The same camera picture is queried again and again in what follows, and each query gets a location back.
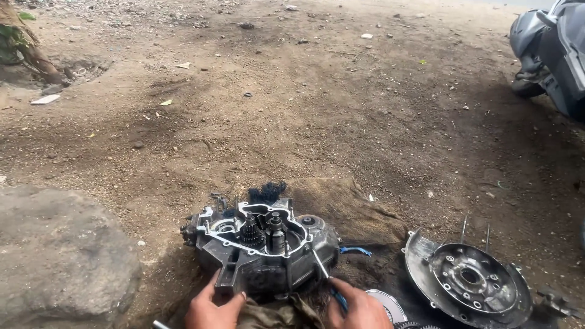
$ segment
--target bolt hole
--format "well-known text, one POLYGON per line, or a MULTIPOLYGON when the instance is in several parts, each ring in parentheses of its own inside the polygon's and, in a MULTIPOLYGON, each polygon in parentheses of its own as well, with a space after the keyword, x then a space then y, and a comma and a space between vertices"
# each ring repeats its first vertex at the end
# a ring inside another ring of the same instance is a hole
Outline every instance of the bolt hole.
POLYGON ((480 281, 479 274, 470 268, 461 269, 461 277, 463 278, 463 280, 473 285, 477 284, 480 281))

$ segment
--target green leaf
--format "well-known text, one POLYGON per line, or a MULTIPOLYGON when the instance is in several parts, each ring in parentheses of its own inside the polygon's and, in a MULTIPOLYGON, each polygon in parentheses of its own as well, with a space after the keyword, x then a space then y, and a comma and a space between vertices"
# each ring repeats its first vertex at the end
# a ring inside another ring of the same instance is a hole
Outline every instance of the green leaf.
POLYGON ((33 16, 33 14, 27 12, 19 12, 18 16, 20 16, 20 19, 22 20, 36 20, 36 17, 33 16))

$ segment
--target dirt ground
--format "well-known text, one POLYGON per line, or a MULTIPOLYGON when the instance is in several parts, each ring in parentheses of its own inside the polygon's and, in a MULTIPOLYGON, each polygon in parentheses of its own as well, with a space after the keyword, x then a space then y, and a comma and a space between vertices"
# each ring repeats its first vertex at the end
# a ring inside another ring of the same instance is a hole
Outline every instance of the dirt ground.
POLYGON ((33 107, 39 84, 0 68, 0 175, 83 190, 146 243, 125 324, 169 315, 197 282, 178 227, 211 191, 296 177, 353 176, 437 241, 457 240, 467 214, 467 242, 483 245, 490 223, 491 252, 521 264, 531 288, 550 283, 582 304, 583 133, 546 98, 511 94, 519 66, 506 35, 524 8, 285 4, 298 10, 274 0, 21 4, 38 16, 30 25, 45 52, 80 76, 33 107))

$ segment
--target screwdriver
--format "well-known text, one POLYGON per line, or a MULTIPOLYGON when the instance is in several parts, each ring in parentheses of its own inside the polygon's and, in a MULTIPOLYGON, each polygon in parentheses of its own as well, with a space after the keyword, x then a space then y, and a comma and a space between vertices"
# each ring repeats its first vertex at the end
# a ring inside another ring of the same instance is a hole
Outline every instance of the screwdriver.
MULTIPOLYGON (((321 272, 323 272, 325 279, 329 279, 329 274, 327 273, 325 266, 323 265, 323 263, 319 259, 319 256, 317 255, 317 252, 315 251, 315 249, 313 249, 313 255, 315 255, 315 259, 317 260, 317 264, 319 264, 319 267, 321 268, 321 272)), ((335 287, 331 288, 331 295, 333 295, 333 298, 335 298, 335 300, 337 300, 337 302, 341 306, 343 312, 345 314, 347 314, 347 300, 345 300, 345 297, 343 297, 341 295, 341 293, 339 293, 339 291, 337 291, 337 289, 335 289, 335 287)))

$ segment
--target transmission gear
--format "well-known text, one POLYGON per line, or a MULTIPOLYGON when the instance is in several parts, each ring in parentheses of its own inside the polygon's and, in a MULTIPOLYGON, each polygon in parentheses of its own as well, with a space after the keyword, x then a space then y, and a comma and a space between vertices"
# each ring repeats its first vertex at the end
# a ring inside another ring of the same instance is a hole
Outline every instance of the transmission gear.
POLYGON ((251 248, 260 248, 266 243, 264 232, 256 225, 256 219, 252 213, 246 214, 240 243, 251 248))
POLYGON ((414 321, 394 323, 394 329, 421 329, 421 325, 414 321))

